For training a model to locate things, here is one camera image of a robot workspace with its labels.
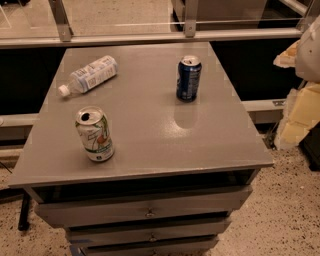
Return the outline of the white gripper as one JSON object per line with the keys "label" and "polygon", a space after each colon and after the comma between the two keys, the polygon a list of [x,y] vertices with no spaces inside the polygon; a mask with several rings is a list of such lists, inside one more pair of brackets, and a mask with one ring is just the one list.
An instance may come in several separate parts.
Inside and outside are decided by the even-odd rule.
{"label": "white gripper", "polygon": [[274,144],[278,150],[297,146],[320,122],[320,24],[313,23],[300,42],[290,45],[273,61],[275,66],[295,66],[296,75],[306,81],[300,90],[292,89],[286,99],[283,118]]}

